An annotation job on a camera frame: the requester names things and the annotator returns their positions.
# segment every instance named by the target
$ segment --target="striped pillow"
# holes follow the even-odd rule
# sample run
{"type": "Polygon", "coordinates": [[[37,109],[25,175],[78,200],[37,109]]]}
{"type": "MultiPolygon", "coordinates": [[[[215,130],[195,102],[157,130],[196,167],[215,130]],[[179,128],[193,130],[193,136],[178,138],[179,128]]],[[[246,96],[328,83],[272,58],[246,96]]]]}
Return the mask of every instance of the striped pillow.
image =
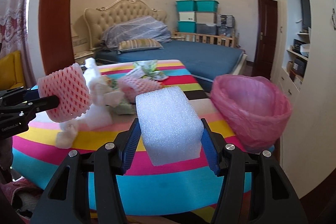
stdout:
{"type": "Polygon", "coordinates": [[[120,42],[118,45],[118,53],[144,51],[155,48],[163,47],[159,42],[151,38],[133,39],[120,42]]]}

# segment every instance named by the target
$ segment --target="pink curtain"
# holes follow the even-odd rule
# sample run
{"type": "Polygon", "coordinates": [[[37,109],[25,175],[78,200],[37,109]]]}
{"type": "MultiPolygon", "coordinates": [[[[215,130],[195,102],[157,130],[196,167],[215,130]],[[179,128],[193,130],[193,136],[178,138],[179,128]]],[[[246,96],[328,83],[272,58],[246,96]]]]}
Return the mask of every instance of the pink curtain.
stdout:
{"type": "Polygon", "coordinates": [[[0,58],[21,51],[26,86],[30,88],[35,85],[27,40],[26,0],[0,0],[0,43],[0,58]]]}

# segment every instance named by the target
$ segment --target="silver screw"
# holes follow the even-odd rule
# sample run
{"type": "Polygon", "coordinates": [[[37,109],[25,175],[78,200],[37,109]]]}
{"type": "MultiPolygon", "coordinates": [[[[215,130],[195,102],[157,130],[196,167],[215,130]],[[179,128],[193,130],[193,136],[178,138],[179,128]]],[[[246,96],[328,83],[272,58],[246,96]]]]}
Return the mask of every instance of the silver screw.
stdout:
{"type": "Polygon", "coordinates": [[[227,150],[234,150],[236,147],[235,147],[234,144],[232,144],[232,143],[228,143],[228,144],[225,146],[225,148],[226,148],[227,150]]]}
{"type": "Polygon", "coordinates": [[[71,151],[69,152],[69,156],[70,156],[70,157],[74,157],[74,156],[76,156],[77,154],[78,154],[77,150],[71,150],[71,151]]]}
{"type": "Polygon", "coordinates": [[[105,148],[107,149],[107,150],[110,150],[110,149],[113,149],[114,148],[114,143],[107,143],[106,145],[105,145],[105,148]]]}
{"type": "Polygon", "coordinates": [[[269,157],[272,155],[272,153],[269,152],[268,150],[264,150],[264,151],[262,152],[262,154],[263,154],[265,157],[267,157],[267,158],[269,158],[269,157]]]}

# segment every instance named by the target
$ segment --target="gray blanket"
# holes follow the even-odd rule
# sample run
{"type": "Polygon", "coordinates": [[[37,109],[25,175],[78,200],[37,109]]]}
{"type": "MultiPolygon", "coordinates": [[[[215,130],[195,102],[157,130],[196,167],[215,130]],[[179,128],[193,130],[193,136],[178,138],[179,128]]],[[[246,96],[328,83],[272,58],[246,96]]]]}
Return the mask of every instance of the gray blanket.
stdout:
{"type": "Polygon", "coordinates": [[[153,38],[160,43],[171,42],[171,33],[163,22],[146,16],[106,29],[101,42],[108,49],[117,50],[120,42],[140,38],[153,38]]]}

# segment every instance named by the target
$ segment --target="door handle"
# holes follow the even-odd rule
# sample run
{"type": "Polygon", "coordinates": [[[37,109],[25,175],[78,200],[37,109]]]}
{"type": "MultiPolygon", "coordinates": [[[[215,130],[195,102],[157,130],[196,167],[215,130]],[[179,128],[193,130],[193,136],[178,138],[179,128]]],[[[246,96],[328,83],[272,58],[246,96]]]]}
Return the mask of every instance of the door handle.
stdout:
{"type": "Polygon", "coordinates": [[[331,19],[333,20],[334,30],[336,30],[336,25],[335,25],[335,19],[334,19],[334,17],[335,17],[335,9],[333,8],[333,13],[331,15],[331,19]]]}

